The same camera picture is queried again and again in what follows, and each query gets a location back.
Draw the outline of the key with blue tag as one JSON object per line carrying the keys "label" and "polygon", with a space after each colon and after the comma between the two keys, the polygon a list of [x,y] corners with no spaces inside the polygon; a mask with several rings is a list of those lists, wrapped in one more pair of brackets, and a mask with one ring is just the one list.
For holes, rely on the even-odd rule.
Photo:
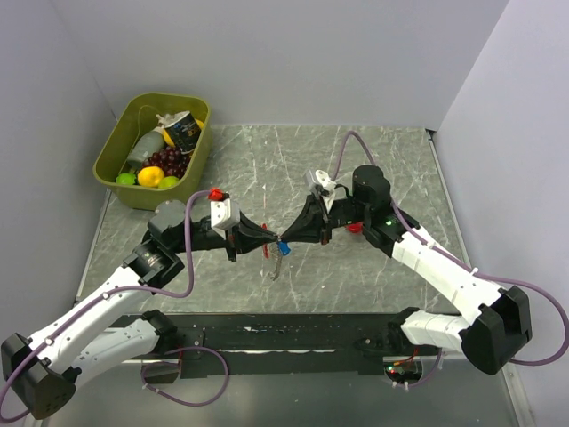
{"label": "key with blue tag", "polygon": [[276,244],[277,244],[278,250],[282,256],[287,256],[291,252],[291,248],[289,247],[287,242],[278,241]]}

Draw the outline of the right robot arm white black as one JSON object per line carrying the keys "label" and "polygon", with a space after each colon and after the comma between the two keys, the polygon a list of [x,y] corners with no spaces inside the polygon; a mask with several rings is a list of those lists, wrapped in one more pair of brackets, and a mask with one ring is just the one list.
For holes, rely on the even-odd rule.
{"label": "right robot arm white black", "polygon": [[394,352],[405,355],[422,345],[454,350],[478,370],[495,375],[529,343],[532,325],[526,293],[480,278],[457,263],[397,207],[378,166],[359,166],[352,174],[352,189],[343,198],[336,196],[340,184],[322,170],[306,172],[305,181],[310,194],[282,235],[284,242],[325,245],[333,230],[359,223],[371,246],[425,279],[456,309],[454,315],[402,311],[388,334]]}

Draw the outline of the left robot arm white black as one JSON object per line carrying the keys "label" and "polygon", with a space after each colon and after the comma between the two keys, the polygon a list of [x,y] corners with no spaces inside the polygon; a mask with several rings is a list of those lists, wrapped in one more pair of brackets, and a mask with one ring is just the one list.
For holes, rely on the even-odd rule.
{"label": "left robot arm white black", "polygon": [[212,201],[209,215],[193,222],[191,209],[203,196],[199,191],[187,203],[163,202],[142,242],[99,288],[32,335],[7,338],[1,345],[1,393],[13,391],[25,413],[41,420],[66,405],[89,379],[124,360],[147,353],[170,355],[176,336],[160,313],[145,315],[119,333],[102,333],[154,295],[189,297],[195,284],[194,251],[223,249],[235,261],[278,240],[276,233],[249,220],[227,195]]}

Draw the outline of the red dragon fruit toy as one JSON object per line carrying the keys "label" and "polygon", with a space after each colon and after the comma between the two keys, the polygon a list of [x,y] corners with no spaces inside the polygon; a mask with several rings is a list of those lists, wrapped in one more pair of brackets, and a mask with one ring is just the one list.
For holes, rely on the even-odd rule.
{"label": "red dragon fruit toy", "polygon": [[352,223],[347,225],[346,229],[352,234],[359,234],[363,230],[363,224],[361,222]]}

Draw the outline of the green lime right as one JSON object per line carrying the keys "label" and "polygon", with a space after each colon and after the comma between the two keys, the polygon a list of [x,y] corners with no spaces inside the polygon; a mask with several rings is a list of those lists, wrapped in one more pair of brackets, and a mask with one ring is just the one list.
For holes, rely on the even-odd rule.
{"label": "green lime right", "polygon": [[166,176],[158,183],[157,187],[159,189],[169,189],[176,186],[179,181],[180,179],[176,176]]}

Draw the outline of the green lime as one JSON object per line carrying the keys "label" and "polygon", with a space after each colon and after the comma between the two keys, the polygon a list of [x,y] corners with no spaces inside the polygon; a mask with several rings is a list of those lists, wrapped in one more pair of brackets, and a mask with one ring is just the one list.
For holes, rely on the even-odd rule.
{"label": "green lime", "polygon": [[136,175],[134,173],[120,173],[116,177],[115,183],[119,185],[135,185]]}
{"label": "green lime", "polygon": [[158,183],[157,187],[159,189],[169,189],[176,186],[179,181],[180,179],[176,176],[166,176]]}

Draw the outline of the dark red grape bunch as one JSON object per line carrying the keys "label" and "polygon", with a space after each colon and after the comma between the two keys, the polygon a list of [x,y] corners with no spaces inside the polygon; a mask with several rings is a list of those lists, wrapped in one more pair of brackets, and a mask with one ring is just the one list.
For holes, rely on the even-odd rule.
{"label": "dark red grape bunch", "polygon": [[142,167],[156,166],[164,172],[165,176],[175,176],[181,179],[188,168],[190,159],[190,154],[183,154],[178,149],[166,147],[152,154],[142,163]]}

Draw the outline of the yellow lemon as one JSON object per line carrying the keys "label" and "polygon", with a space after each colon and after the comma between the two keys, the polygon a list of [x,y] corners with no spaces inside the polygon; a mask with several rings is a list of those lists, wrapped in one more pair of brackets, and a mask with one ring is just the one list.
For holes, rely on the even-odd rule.
{"label": "yellow lemon", "polygon": [[158,166],[147,166],[139,170],[137,182],[141,187],[157,188],[164,178],[164,171]]}

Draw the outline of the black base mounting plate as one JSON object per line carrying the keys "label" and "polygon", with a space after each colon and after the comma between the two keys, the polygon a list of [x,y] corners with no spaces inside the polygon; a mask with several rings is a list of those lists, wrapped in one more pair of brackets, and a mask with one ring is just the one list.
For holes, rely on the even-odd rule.
{"label": "black base mounting plate", "polygon": [[[433,346],[410,344],[395,315],[380,313],[144,312],[166,333],[151,361],[175,359],[183,379],[209,375],[354,372],[383,375],[391,359],[434,356]],[[182,354],[168,355],[181,349]]]}

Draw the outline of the black crumpled paper cup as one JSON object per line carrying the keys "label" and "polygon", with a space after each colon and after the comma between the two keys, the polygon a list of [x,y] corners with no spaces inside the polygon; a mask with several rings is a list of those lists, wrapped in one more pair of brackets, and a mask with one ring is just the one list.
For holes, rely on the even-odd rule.
{"label": "black crumpled paper cup", "polygon": [[190,111],[167,113],[164,116],[158,115],[157,118],[164,135],[170,138],[173,146],[182,154],[189,154],[196,148],[201,128]]}

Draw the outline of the olive green plastic bin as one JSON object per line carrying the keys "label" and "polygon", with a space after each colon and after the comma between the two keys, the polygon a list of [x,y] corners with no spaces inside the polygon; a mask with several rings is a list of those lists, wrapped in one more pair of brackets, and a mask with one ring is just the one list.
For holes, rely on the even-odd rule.
{"label": "olive green plastic bin", "polygon": [[118,119],[92,170],[124,205],[152,211],[197,191],[212,146],[206,101],[143,93]]}

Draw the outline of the green lime left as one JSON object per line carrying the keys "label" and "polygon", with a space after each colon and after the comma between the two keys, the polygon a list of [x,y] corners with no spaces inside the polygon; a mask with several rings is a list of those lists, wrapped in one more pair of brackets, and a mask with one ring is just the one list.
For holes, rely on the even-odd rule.
{"label": "green lime left", "polygon": [[134,173],[120,173],[116,177],[115,183],[119,185],[135,185],[136,175]]}

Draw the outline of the grey plastic bottle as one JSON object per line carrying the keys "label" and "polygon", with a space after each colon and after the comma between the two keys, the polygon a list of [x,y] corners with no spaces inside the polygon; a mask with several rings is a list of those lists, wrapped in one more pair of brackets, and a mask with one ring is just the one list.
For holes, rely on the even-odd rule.
{"label": "grey plastic bottle", "polygon": [[127,157],[126,163],[134,169],[139,169],[146,160],[151,158],[156,152],[159,152],[164,145],[162,128],[157,126],[140,137]]}

